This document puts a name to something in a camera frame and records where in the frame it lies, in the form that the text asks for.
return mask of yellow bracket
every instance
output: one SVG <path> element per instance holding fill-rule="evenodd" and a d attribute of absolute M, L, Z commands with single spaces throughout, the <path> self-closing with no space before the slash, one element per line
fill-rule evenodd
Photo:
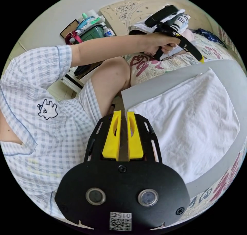
<path fill-rule="evenodd" d="M 114 111 L 102 155 L 106 159 L 119 160 L 121 111 Z"/>
<path fill-rule="evenodd" d="M 143 158 L 143 150 L 136 123 L 135 113 L 127 112 L 127 128 L 128 128 L 128 155 L 129 161 Z"/>

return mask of wall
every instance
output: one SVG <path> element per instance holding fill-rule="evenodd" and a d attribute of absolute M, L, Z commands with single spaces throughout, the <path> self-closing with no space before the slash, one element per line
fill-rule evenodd
<path fill-rule="evenodd" d="M 73 20 L 80 18 L 83 12 L 91 9 L 98 12 L 100 8 L 118 1 L 122 0 L 61 0 L 42 13 L 22 34 L 19 41 L 27 50 L 64 45 L 59 34 Z M 198 8 L 188 0 L 175 1 Z M 51 22 L 51 18 L 56 19 L 56 23 Z"/>

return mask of plaid shirt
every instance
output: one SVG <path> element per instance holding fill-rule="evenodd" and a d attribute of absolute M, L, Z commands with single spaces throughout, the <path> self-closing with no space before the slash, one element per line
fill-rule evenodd
<path fill-rule="evenodd" d="M 62 177 L 83 161 L 101 118 L 91 80 L 78 98 L 56 102 L 47 88 L 65 76 L 71 47 L 43 47 L 9 64 L 0 82 L 0 110 L 23 142 L 0 142 L 18 184 L 44 212 L 64 218 L 54 197 Z"/>

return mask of qr code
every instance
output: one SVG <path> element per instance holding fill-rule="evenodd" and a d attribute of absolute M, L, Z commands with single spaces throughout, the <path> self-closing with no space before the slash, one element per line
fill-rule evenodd
<path fill-rule="evenodd" d="M 113 231 L 131 231 L 132 228 L 132 219 L 124 218 L 123 215 L 114 215 L 116 213 L 112 213 L 110 216 L 110 230 Z"/>

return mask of yellow tip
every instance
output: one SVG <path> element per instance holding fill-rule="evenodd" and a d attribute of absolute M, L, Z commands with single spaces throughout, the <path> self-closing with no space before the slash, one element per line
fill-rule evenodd
<path fill-rule="evenodd" d="M 202 64 L 204 64 L 204 57 L 202 56 L 202 59 L 200 60 Z"/>

